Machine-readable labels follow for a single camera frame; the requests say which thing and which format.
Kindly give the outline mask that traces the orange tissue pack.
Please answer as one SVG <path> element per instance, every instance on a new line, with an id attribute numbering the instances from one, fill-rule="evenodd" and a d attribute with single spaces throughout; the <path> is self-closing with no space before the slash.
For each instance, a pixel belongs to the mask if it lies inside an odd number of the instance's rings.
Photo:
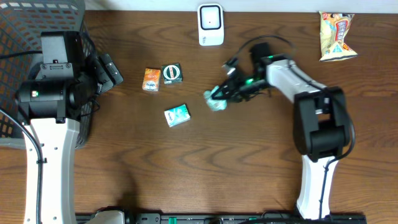
<path id="1" fill-rule="evenodd" d="M 160 70 L 147 68 L 145 69 L 142 89 L 145 91 L 159 91 Z"/>

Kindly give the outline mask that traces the mint green snack pouch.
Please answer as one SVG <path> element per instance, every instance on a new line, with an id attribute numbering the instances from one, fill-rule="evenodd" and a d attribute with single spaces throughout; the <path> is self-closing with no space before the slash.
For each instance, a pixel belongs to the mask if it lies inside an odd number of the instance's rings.
<path id="1" fill-rule="evenodd" d="M 219 86 L 215 86 L 212 90 L 207 90 L 204 92 L 203 96 L 204 99 L 212 111 L 221 111 L 227 108 L 227 101 L 226 100 L 213 100 L 212 94 L 219 88 Z"/>

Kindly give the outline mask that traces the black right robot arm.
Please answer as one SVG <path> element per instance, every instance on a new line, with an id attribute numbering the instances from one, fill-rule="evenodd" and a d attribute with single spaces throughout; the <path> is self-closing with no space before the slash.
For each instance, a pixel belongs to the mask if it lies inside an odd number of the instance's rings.
<path id="1" fill-rule="evenodd" d="M 236 58 L 226 62 L 228 78 L 206 94 L 209 107 L 249 101 L 266 88 L 278 89 L 293 104 L 293 138 L 302 156 L 302 183 L 296 201 L 304 220 L 330 218 L 330 190 L 337 163 L 353 149 L 354 125 L 343 90 L 312 80 L 287 55 L 252 56 L 254 74 L 247 77 Z"/>

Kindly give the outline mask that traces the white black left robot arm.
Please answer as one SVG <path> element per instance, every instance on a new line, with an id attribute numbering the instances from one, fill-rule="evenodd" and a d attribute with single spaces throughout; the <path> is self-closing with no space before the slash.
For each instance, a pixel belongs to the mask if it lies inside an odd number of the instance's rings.
<path id="1" fill-rule="evenodd" d="M 97 97 L 123 82 L 108 54 L 85 52 L 89 36 L 43 32 L 39 71 L 16 93 L 27 149 L 25 223 L 76 223 L 74 161 L 82 121 Z"/>

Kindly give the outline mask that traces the green tissue pack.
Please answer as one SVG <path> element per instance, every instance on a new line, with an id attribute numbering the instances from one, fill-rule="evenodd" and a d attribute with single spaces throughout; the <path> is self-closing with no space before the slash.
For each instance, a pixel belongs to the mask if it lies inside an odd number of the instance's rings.
<path id="1" fill-rule="evenodd" d="M 191 119 L 186 104 L 165 110 L 164 115 L 169 127 L 176 126 Z"/>

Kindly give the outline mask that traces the round green white item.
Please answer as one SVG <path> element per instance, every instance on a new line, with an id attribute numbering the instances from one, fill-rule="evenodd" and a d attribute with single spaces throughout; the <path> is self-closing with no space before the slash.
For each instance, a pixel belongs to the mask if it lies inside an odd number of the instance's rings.
<path id="1" fill-rule="evenodd" d="M 163 65 L 161 73 L 166 85 L 183 82 L 183 73 L 179 63 Z"/>

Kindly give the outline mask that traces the yellow white snack bag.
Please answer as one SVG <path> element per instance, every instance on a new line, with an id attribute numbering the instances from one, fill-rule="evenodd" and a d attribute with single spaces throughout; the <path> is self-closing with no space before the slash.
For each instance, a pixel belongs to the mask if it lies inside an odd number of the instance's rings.
<path id="1" fill-rule="evenodd" d="M 357 57 L 345 43 L 354 14 L 320 11 L 320 62 L 332 62 Z"/>

